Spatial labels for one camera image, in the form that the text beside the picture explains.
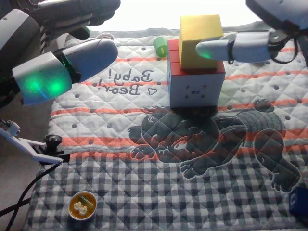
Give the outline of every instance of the gray floor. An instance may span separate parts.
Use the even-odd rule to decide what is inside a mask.
[[[52,102],[22,106],[21,96],[0,111],[0,119],[12,120],[20,126],[19,137],[43,141],[47,134]],[[35,178],[39,163],[0,137],[0,210],[17,203],[26,186]],[[32,189],[25,198],[31,196]],[[20,208],[12,231],[20,231],[25,223],[28,205]],[[5,230],[12,213],[0,218],[0,231]]]

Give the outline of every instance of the orange soup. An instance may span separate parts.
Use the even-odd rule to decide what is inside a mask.
[[[90,203],[92,203],[92,204],[94,205],[94,207],[89,206],[89,205],[88,205],[87,203],[85,203],[82,199],[80,199],[80,197],[82,197],[82,196],[83,196],[86,200],[88,200]],[[81,215],[81,213],[79,212],[79,210],[76,211],[76,210],[74,209],[74,204],[75,204],[75,203],[79,203],[79,202],[81,202],[81,205],[82,205],[83,207],[84,207],[84,206],[87,207],[87,212],[86,212],[86,214],[84,214],[84,215]],[[82,194],[80,194],[80,195],[78,195],[78,196],[76,196],[75,198],[72,199],[71,204],[69,205],[69,210],[70,210],[71,214],[72,214],[74,217],[76,217],[76,218],[78,218],[78,219],[84,219],[84,218],[89,217],[89,216],[94,212],[95,207],[96,207],[96,200],[95,200],[95,198],[93,197],[93,195],[90,194],[90,193],[84,192],[84,193],[82,193]]]

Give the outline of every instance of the heart symbol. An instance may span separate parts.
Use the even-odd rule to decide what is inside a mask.
[[[149,88],[148,91],[149,91],[149,95],[154,95],[157,92],[157,89]]]

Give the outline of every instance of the white background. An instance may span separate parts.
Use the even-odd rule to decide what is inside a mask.
[[[94,31],[179,29],[181,15],[219,14],[222,26],[245,25],[261,21],[245,0],[121,0],[112,19]]]

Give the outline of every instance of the black knob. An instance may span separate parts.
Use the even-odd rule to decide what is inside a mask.
[[[58,135],[47,135],[44,137],[44,141],[47,145],[47,150],[56,150],[60,143],[62,143],[62,137]]]

